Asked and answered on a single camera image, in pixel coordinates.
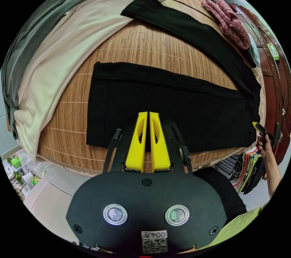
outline gray blanket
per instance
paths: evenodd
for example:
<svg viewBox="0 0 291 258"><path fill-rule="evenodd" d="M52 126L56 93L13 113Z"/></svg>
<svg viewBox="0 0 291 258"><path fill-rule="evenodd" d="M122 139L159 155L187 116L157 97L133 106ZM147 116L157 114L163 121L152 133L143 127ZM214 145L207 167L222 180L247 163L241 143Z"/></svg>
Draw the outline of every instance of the gray blanket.
<svg viewBox="0 0 291 258"><path fill-rule="evenodd" d="M85 0L46 0L23 25L11 44L2 67L1 84L10 129L17 139L14 111L18 90L31 58L64 14Z"/></svg>

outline green cloth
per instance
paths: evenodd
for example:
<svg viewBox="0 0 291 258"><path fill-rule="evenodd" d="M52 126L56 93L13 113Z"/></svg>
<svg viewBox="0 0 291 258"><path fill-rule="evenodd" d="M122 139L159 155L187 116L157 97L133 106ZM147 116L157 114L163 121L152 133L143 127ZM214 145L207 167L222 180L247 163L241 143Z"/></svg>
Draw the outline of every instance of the green cloth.
<svg viewBox="0 0 291 258"><path fill-rule="evenodd" d="M264 207L265 205L237 216L235 219L233 219L231 222L229 222L226 226L224 226L221 229L217 237L210 244L202 248L199 248L198 250L214 246L235 236L236 234L241 232L244 228L246 228L258 216L258 214L262 211Z"/></svg>
<svg viewBox="0 0 291 258"><path fill-rule="evenodd" d="M252 171L253 171L253 169L254 169L254 166L255 166L255 164L256 164L256 162L258 161L258 158L259 158L260 156L261 156L261 155L255 155L255 156L250 160L250 167L249 167L249 170L248 170L247 177L246 177L245 181L243 182L242 186L240 187L238 193L240 193L240 192L244 189L246 183L248 182L250 176L252 175Z"/></svg>

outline screw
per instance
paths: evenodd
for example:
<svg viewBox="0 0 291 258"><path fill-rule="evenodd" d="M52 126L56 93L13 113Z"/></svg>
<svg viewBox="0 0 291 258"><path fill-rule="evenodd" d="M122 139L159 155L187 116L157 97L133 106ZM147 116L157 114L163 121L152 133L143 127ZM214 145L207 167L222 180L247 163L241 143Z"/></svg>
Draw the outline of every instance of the screw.
<svg viewBox="0 0 291 258"><path fill-rule="evenodd" d="M213 228L210 230L209 234L210 234L210 235L215 235L217 232L218 232L218 227L213 227Z"/></svg>
<svg viewBox="0 0 291 258"><path fill-rule="evenodd" d="M144 185L144 186L150 186L151 184L152 184L152 180L148 177L146 177L142 180L142 185Z"/></svg>
<svg viewBox="0 0 291 258"><path fill-rule="evenodd" d="M81 227L78 225L73 225L73 230L78 234L81 234L83 232Z"/></svg>

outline bed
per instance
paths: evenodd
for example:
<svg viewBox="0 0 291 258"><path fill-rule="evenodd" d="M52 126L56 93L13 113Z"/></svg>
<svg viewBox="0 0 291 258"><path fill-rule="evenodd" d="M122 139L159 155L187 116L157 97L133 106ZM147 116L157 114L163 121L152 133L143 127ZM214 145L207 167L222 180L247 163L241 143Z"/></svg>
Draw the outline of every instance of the bed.
<svg viewBox="0 0 291 258"><path fill-rule="evenodd" d="M213 17L202 7L202 1L204 0L166 0L163 4L212 26L225 38ZM102 172L107 154L106 148L86 145L88 96L93 66L97 61L131 62L153 66L236 89L225 72L196 48L140 22L130 22L102 43L81 65L63 92L52 119L40 135L39 156L69 170L92 176ZM266 96L263 74L260 68L252 68L252 70L262 87L259 115L260 123L264 126ZM191 152L191 165L195 171L247 149L229 148L200 153ZM144 171L151 172L150 152L145 154Z"/></svg>

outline label sticker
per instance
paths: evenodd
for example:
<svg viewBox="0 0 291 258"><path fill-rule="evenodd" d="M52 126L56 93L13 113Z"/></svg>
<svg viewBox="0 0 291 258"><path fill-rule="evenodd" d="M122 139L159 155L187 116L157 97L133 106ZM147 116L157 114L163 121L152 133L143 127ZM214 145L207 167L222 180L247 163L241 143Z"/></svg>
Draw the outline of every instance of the label sticker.
<svg viewBox="0 0 291 258"><path fill-rule="evenodd" d="M165 253L168 251L168 233L162 231L142 231L143 253Z"/></svg>

